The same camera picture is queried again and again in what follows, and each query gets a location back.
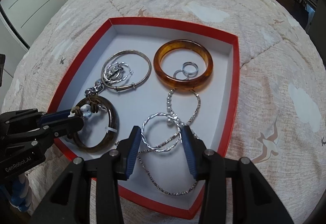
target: dark wooden bangle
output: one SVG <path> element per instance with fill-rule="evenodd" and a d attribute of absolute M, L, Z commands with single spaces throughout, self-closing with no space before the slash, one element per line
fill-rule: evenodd
<path fill-rule="evenodd" d="M 90 95 L 86 98 L 82 99 L 80 102 L 77 103 L 76 107 L 82 107 L 84 104 L 89 104 L 90 102 L 94 102 L 95 104 L 103 105 L 108 112 L 109 115 L 109 124 L 108 127 L 118 130 L 119 126 L 119 118 L 118 114 L 113 106 L 113 104 L 107 100 L 106 98 L 98 95 Z M 87 147 L 84 143 L 80 140 L 78 133 L 71 134 L 72 139 L 74 140 L 75 144 L 88 152 L 97 152 L 101 149 L 107 147 L 110 143 L 113 142 L 114 138 L 116 137 L 118 132 L 108 131 L 102 141 L 93 147 Z"/>
<path fill-rule="evenodd" d="M 198 53 L 205 61 L 205 72 L 197 78 L 189 80 L 178 80 L 164 73 L 160 65 L 162 59 L 167 53 L 176 49 L 188 49 Z M 213 72 L 213 59 L 211 58 L 211 54 L 201 44 L 189 40 L 174 40 L 162 45 L 155 53 L 153 65 L 158 78 L 164 84 L 183 90 L 195 89 L 203 85 Z"/>

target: bed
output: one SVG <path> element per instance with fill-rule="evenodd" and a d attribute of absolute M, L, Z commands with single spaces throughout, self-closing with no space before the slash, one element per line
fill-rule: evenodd
<path fill-rule="evenodd" d="M 249 157 L 294 223 L 303 223 L 326 188 L 326 74 L 309 36 L 275 0 L 68 0 L 19 63 L 2 112 L 47 111 L 79 50 L 108 18 L 121 16 L 189 21 L 238 36 L 239 99 L 226 157 Z M 33 191 L 30 214 L 68 163 L 53 146 L 46 161 L 27 172 Z M 96 222 L 95 184 L 91 223 Z M 125 199 L 121 205 L 125 223 L 198 222 L 198 214 L 182 220 Z M 229 199 L 227 223 L 231 216 Z"/>

